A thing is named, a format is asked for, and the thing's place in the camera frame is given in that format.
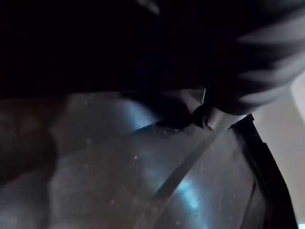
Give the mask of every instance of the dust speck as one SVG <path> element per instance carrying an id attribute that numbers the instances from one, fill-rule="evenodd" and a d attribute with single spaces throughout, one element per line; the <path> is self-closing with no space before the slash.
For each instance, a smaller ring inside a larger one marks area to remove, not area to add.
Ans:
<path id="1" fill-rule="evenodd" d="M 92 144 L 91 138 L 87 138 L 87 139 L 86 139 L 86 144 L 87 144 L 87 145 L 91 145 L 91 144 Z"/>

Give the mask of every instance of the white wall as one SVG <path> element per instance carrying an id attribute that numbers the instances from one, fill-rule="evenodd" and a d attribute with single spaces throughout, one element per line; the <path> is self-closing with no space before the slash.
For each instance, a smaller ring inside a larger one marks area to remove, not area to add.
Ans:
<path id="1" fill-rule="evenodd" d="M 305 223 L 305 74 L 290 93 L 253 115 L 286 181 L 297 221 Z"/>

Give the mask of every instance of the blurred dark object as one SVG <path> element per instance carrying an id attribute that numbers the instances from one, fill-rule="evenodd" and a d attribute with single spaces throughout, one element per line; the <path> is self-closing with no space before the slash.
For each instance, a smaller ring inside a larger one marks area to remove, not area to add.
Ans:
<path id="1" fill-rule="evenodd" d="M 0 3 L 2 97 L 204 85 L 213 106 L 251 113 L 305 65 L 305 3 Z"/>

